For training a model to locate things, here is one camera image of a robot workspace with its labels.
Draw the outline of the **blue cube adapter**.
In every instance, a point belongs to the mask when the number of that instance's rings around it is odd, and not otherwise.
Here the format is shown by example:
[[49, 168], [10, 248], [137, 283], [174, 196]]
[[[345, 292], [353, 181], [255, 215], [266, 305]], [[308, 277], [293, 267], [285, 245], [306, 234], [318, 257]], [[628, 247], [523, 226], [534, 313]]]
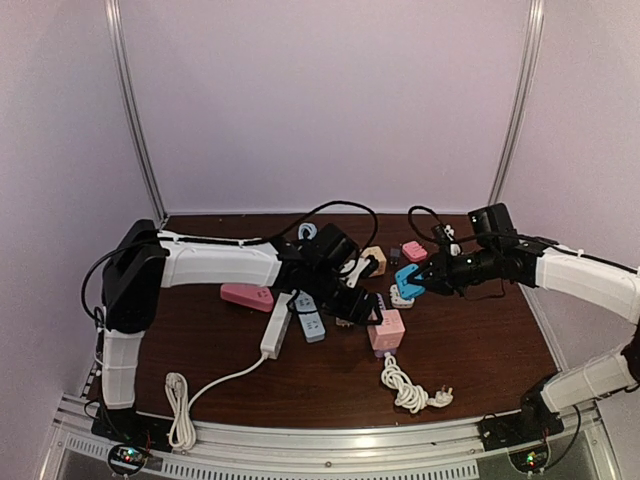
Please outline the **blue cube adapter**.
[[400, 297], [403, 300], [413, 300], [422, 296], [426, 289], [420, 284], [415, 284], [410, 281], [410, 278], [414, 273], [419, 271], [419, 265], [412, 263], [399, 269], [395, 275], [395, 284], [397, 286]]

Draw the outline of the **small white cube adapter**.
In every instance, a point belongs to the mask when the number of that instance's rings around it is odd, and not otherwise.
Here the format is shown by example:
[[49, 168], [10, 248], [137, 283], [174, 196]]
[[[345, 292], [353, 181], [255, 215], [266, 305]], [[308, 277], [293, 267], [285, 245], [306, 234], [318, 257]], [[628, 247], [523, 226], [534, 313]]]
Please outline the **small white cube adapter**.
[[390, 303], [394, 309], [411, 309], [414, 304], [414, 299], [404, 299], [396, 284], [392, 284], [389, 288]]

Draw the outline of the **pink plug adapter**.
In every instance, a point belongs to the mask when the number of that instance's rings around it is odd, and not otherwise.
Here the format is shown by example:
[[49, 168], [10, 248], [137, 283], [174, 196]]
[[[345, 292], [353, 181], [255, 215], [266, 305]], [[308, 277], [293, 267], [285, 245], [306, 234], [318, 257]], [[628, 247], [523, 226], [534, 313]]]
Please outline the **pink plug adapter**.
[[420, 263], [428, 257], [428, 251], [417, 241], [404, 243], [401, 250], [411, 263]]

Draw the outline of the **black plug adapter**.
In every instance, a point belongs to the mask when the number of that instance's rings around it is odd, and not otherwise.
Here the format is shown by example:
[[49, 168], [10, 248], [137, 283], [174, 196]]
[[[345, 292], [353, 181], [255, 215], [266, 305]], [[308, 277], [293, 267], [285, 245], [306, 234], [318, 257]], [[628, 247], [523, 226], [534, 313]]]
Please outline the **black plug adapter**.
[[396, 247], [389, 249], [389, 264], [393, 267], [398, 266], [401, 259], [401, 250]]

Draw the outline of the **beige cube socket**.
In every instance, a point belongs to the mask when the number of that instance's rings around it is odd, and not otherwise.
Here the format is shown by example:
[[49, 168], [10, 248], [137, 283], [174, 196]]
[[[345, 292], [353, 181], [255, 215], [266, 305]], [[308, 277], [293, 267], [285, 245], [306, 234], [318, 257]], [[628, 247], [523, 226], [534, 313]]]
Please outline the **beige cube socket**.
[[364, 249], [360, 257], [369, 260], [369, 264], [365, 268], [368, 278], [379, 277], [386, 273], [387, 258], [380, 246], [370, 246]]

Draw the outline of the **light blue power strip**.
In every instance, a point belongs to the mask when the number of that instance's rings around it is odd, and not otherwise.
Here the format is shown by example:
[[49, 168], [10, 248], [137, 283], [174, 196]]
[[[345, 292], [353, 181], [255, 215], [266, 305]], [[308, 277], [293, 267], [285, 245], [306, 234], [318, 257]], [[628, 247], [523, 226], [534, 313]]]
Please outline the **light blue power strip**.
[[294, 299], [294, 309], [306, 342], [311, 344], [324, 340], [326, 329], [314, 299], [308, 293], [300, 291]]

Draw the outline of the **white power strip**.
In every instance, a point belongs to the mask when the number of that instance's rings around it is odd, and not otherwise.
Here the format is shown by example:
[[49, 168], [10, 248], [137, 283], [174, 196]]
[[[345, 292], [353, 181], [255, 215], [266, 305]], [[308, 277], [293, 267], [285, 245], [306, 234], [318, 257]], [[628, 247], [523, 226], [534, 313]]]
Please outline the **white power strip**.
[[292, 299], [292, 294], [280, 293], [276, 300], [260, 343], [265, 359], [276, 360], [279, 356], [292, 316], [289, 306]]

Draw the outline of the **light pink usb charger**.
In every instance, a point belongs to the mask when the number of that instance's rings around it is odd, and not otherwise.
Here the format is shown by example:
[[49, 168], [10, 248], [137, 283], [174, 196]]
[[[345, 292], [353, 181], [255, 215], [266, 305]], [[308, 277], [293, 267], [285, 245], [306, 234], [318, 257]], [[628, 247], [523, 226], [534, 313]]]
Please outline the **light pink usb charger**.
[[348, 328], [348, 329], [351, 329], [354, 326], [354, 324], [352, 322], [344, 320], [344, 319], [341, 319], [341, 318], [336, 318], [335, 319], [335, 324], [336, 324], [337, 327]]

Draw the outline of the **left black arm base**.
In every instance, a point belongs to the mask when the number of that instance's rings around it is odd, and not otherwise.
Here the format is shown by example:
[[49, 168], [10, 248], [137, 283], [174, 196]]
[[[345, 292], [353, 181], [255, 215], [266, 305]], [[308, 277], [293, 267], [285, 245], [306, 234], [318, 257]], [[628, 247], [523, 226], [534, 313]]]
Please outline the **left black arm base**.
[[172, 422], [138, 413], [134, 408], [108, 409], [99, 404], [91, 433], [95, 436], [146, 450], [171, 452], [169, 430]]

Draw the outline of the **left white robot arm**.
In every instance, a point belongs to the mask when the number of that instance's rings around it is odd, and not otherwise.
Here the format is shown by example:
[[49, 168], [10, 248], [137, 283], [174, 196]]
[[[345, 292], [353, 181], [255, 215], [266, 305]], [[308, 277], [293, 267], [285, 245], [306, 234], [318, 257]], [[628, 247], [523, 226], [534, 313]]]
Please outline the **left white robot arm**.
[[123, 444], [137, 442], [144, 424], [130, 410], [141, 341], [156, 317], [160, 291], [182, 285], [247, 284], [309, 294], [324, 312], [356, 325], [377, 325], [375, 294], [359, 286], [344, 266], [357, 243], [337, 225], [310, 240], [282, 235], [256, 239], [185, 236], [157, 230], [150, 220], [133, 224], [118, 247], [97, 261], [102, 270], [102, 398], [106, 429]]

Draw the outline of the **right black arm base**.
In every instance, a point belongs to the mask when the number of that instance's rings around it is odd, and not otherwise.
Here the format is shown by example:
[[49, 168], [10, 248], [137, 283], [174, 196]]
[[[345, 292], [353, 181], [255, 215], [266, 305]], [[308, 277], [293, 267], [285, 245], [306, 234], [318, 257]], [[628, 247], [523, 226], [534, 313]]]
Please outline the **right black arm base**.
[[523, 397], [521, 409], [510, 414], [487, 414], [478, 422], [485, 451], [540, 442], [564, 431], [557, 412], [551, 412], [539, 393]]

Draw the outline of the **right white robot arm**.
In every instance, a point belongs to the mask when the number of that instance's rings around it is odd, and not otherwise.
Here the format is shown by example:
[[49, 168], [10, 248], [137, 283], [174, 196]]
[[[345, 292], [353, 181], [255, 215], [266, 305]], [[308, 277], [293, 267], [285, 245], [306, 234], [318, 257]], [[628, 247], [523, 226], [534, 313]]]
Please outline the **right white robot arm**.
[[[463, 296], [468, 287], [495, 279], [564, 293], [639, 324], [638, 272], [561, 247], [536, 249], [523, 243], [505, 253], [483, 248], [458, 256], [439, 251], [422, 264], [409, 264], [395, 274], [405, 300], [426, 292]], [[550, 426], [551, 413], [638, 385], [639, 335], [635, 334], [628, 344], [534, 388], [523, 401], [526, 409], [513, 419], [513, 433], [519, 440], [533, 441]]]

